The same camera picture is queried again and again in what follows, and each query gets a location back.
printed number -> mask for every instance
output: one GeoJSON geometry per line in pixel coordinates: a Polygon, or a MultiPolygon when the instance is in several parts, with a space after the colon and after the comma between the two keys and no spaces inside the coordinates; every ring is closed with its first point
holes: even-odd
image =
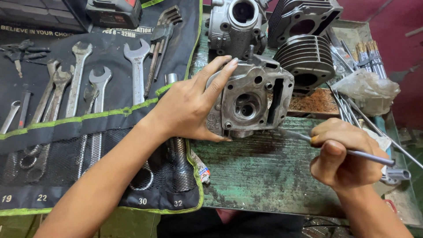
{"type": "Polygon", "coordinates": [[[175,202],[173,202],[173,205],[174,205],[175,207],[181,207],[181,206],[182,206],[182,201],[181,201],[181,200],[179,200],[179,201],[175,201],[175,202]]]}
{"type": "Polygon", "coordinates": [[[47,195],[43,195],[43,194],[38,195],[37,201],[44,201],[44,202],[46,202],[47,201],[47,195]]]}
{"type": "Polygon", "coordinates": [[[147,204],[147,199],[146,198],[140,198],[139,201],[140,202],[138,204],[142,204],[142,205],[147,204]]]}
{"type": "Polygon", "coordinates": [[[3,196],[1,202],[10,202],[12,200],[12,195],[3,196]]]}

green workbench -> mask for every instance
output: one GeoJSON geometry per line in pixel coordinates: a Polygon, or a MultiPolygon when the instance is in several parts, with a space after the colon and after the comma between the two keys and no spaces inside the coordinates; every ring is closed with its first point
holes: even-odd
{"type": "MultiPolygon", "coordinates": [[[[204,6],[203,26],[192,61],[192,74],[214,57],[210,55],[209,58],[205,35],[207,28],[204,21],[209,18],[209,12],[210,7],[204,6]]],[[[351,49],[357,42],[371,39],[367,23],[337,21],[333,30],[351,49]]],[[[266,49],[263,55],[272,57],[276,50],[266,49]]],[[[323,121],[287,117],[283,126],[308,133],[323,121]]],[[[399,142],[391,114],[387,115],[385,123],[388,135],[399,142]]],[[[192,150],[211,173],[211,183],[204,186],[205,207],[345,217],[332,189],[312,178],[309,163],[319,150],[305,142],[284,139],[277,130],[268,130],[242,139],[235,138],[233,142],[195,141],[192,150]]],[[[393,151],[392,157],[401,168],[406,168],[402,154],[393,151]]],[[[379,186],[386,191],[392,189],[379,186]]],[[[411,184],[404,182],[385,194],[385,198],[395,203],[404,223],[423,224],[411,184]]]]}

left hand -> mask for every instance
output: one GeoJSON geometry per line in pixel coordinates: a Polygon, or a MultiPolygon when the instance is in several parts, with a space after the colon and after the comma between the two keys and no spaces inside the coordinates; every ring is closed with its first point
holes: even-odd
{"type": "Polygon", "coordinates": [[[206,118],[229,77],[238,66],[238,59],[218,56],[192,79],[176,82],[143,119],[154,125],[166,139],[183,137],[208,141],[228,141],[206,128],[206,118]],[[225,63],[222,71],[206,89],[207,80],[225,63]]]}

fingernail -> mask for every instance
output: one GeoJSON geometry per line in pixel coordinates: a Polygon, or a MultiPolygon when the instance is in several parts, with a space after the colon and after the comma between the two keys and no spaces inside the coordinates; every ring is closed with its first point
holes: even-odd
{"type": "Polygon", "coordinates": [[[333,141],[328,141],[325,145],[325,149],[331,155],[340,155],[342,154],[342,148],[339,148],[338,145],[333,141]]]}
{"type": "Polygon", "coordinates": [[[317,137],[319,137],[319,135],[317,135],[317,136],[313,136],[313,137],[311,138],[311,140],[310,140],[310,143],[314,144],[314,143],[316,142],[316,140],[317,140],[317,137]]]}
{"type": "Polygon", "coordinates": [[[235,66],[235,65],[237,65],[238,64],[238,58],[233,58],[229,63],[228,63],[228,65],[229,66],[235,66]]]}

